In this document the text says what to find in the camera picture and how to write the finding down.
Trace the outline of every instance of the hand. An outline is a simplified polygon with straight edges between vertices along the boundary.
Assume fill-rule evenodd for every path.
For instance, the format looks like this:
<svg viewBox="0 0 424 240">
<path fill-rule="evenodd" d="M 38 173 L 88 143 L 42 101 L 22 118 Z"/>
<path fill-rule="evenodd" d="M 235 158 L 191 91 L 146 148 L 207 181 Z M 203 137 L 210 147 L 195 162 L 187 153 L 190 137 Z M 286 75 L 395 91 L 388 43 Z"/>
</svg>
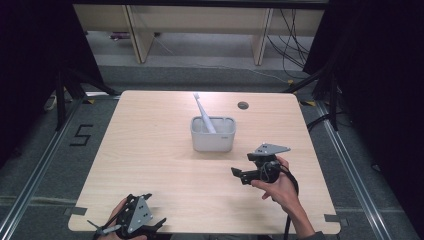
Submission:
<svg viewBox="0 0 424 240">
<path fill-rule="evenodd" d="M 277 156 L 277 160 L 281 165 L 289 169 L 289 163 L 286 160 L 279 156 Z M 300 204 L 294 185 L 286 174 L 280 172 L 280 176 L 274 183 L 252 180 L 251 184 L 253 187 L 265 191 L 264 195 L 262 195 L 262 199 L 265 200 L 271 196 L 274 201 L 281 205 L 283 210 L 290 216 L 299 239 L 315 234 L 315 230 Z"/>
<path fill-rule="evenodd" d="M 119 212 L 119 210 L 121 210 L 124 207 L 126 201 L 127 201 L 127 198 L 124 198 L 124 199 L 121 200 L 121 202 L 118 204 L 118 206 L 116 206 L 115 209 L 113 209 L 112 213 L 110 214 L 109 220 L 111 218 L 113 218 L 113 216 L 115 216 Z M 116 225 L 116 220 L 114 220 L 108 227 L 113 227 L 115 225 Z M 142 236 L 138 236 L 138 237 L 135 237 L 135 238 L 132 238 L 132 239 L 133 240 L 147 240 L 147 237 L 142 235 Z M 120 240 L 120 238 L 118 237 L 118 235 L 116 235 L 115 232 L 112 232 L 112 233 L 109 233 L 106 236 L 100 236 L 98 238 L 98 240 Z"/>
</svg>

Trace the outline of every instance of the brush handle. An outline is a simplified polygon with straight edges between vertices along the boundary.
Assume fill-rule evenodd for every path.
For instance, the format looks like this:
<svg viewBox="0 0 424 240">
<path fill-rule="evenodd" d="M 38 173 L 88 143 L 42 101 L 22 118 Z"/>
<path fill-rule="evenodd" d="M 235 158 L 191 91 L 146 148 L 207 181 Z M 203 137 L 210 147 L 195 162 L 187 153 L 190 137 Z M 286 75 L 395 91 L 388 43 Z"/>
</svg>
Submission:
<svg viewBox="0 0 424 240">
<path fill-rule="evenodd" d="M 197 102 L 197 106 L 199 106 L 200 113 L 202 114 L 203 122 L 205 123 L 206 128 L 208 129 L 209 133 L 216 133 L 216 130 L 212 125 L 211 119 L 206 114 L 205 110 L 202 107 L 202 104 L 200 104 L 199 100 L 197 100 L 197 99 L 196 99 L 196 102 Z"/>
</svg>

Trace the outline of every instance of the wooden table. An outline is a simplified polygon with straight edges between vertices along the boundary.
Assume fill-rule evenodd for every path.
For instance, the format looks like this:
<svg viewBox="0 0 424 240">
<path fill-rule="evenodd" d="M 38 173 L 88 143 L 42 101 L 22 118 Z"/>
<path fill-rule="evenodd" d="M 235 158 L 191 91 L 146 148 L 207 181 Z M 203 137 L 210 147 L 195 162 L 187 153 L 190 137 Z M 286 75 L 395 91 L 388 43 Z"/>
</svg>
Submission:
<svg viewBox="0 0 424 240">
<path fill-rule="evenodd" d="M 230 168 L 255 170 L 246 154 L 263 142 L 291 151 L 280 154 L 300 186 L 300 201 L 316 230 L 340 231 L 326 222 L 335 210 L 306 124 L 292 94 L 199 92 L 210 116 L 229 116 L 237 124 L 233 149 L 196 152 L 190 122 L 199 115 L 192 92 L 126 91 L 122 94 L 94 160 L 69 228 L 93 231 L 87 220 L 103 225 L 128 194 L 152 193 L 147 201 L 154 219 L 166 217 L 163 233 L 284 232 L 286 214 L 262 190 L 242 185 Z M 238 108 L 239 102 L 249 108 Z"/>
</svg>

